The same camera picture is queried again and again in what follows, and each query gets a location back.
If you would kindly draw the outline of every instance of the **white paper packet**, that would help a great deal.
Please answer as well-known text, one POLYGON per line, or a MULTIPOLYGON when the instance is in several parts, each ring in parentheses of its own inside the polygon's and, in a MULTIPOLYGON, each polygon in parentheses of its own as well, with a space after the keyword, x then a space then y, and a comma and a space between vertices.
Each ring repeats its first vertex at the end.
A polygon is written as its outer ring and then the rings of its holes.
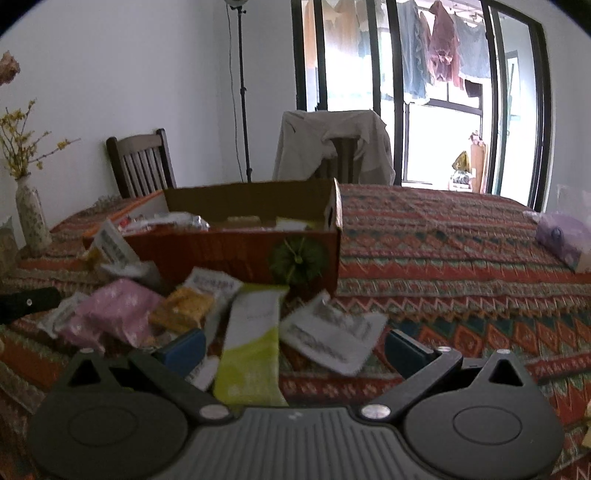
POLYGON ((117 230, 113 222, 105 221, 95 235, 88 252, 96 248, 104 257, 106 262, 119 266, 139 263, 139 257, 134 249, 125 241, 123 235, 117 230))
POLYGON ((282 342, 314 362, 341 375, 355 376, 363 368, 384 331, 381 313, 351 316, 328 305, 323 291, 279 325, 282 342))
POLYGON ((213 295, 215 299, 213 308, 205 315, 203 322, 203 333, 207 346, 215 339, 222 316, 229 310, 232 299, 242 288, 242 285, 240 280, 224 272, 199 267, 195 267, 185 280, 184 287, 192 288, 198 293, 213 295))
POLYGON ((68 324, 74 315, 76 307, 87 298, 88 295, 82 292, 74 292, 74 295, 62 300, 58 308, 45 315, 37 323, 37 327, 54 340, 57 339, 58 333, 68 324))
POLYGON ((206 391, 216 378, 220 359, 216 356, 207 356, 189 373, 185 380, 201 391, 206 391))

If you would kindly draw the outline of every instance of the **cable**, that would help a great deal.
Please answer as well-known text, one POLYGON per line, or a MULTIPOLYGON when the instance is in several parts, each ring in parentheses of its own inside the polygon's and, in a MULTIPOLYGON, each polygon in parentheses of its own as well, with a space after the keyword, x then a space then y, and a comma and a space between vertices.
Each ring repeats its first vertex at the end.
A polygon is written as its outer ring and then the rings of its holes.
POLYGON ((234 95, 234 74, 232 73, 232 24, 230 23, 230 7, 226 4, 226 16, 228 17, 228 33, 230 34, 230 90, 232 91, 232 106, 234 108, 234 146, 236 147, 236 161, 238 162, 238 169, 240 169, 240 179, 244 183, 242 176, 242 165, 240 164, 240 156, 238 155, 238 117, 236 116, 236 97, 234 95))

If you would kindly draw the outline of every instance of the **cardboard box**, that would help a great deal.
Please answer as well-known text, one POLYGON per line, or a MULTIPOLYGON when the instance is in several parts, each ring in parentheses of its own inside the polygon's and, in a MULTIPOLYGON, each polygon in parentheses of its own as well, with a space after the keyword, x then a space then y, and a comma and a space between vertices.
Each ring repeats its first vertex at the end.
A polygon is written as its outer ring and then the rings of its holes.
MULTIPOLYGON (((277 249, 284 249, 282 254, 289 252, 295 242, 308 253, 310 248, 322 252, 326 256, 323 257, 326 268, 321 276, 307 285, 293 286, 292 290, 304 297, 323 288, 330 293, 336 290, 343 221, 340 191, 335 180, 170 189, 138 199, 111 216, 111 220, 118 225, 127 217, 149 218, 166 212, 200 215, 212 226, 208 232, 179 232, 165 227, 126 235, 125 239, 140 259, 153 260, 162 277, 174 284, 182 283, 193 267, 223 271, 247 283, 284 283, 272 273, 271 258, 276 258, 277 249), (277 218, 304 220, 317 226, 301 232, 223 230, 232 217, 255 216, 262 226, 275 225, 277 218)), ((98 228, 85 232, 86 248, 97 231, 98 228)))

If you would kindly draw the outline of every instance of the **patterned tablecloth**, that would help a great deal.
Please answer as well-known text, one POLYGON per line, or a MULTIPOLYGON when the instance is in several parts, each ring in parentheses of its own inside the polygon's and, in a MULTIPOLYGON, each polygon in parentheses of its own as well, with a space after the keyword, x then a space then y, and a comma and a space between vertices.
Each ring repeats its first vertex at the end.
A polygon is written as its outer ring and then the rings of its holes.
MULTIPOLYGON (((564 424, 556 479, 587 479, 581 447, 591 400, 591 275, 574 275, 540 247, 524 207, 493 196, 376 186, 341 186, 343 238, 334 304, 385 312, 428 345, 465 356, 510 348, 525 362, 564 424)), ((45 257, 22 261, 3 290, 54 285, 65 296, 100 281, 82 268, 81 233, 110 211, 87 210, 54 229, 45 257)), ((0 474, 34 479, 28 420, 76 349, 36 327, 40 315, 0 327, 0 474)), ((356 378, 340 377, 282 346, 280 387, 301 403, 361 403, 401 381, 382 343, 356 378)))

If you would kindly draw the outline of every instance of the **white ceramic vase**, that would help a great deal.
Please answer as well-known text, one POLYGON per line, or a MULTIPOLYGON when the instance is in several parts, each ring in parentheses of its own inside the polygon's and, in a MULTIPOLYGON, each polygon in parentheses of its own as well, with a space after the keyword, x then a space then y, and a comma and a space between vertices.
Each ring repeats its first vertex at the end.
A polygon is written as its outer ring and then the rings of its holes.
POLYGON ((22 233, 31 253, 38 255, 51 244, 51 233, 43 214, 39 192, 32 186, 30 174, 18 179, 17 185, 17 211, 22 233))

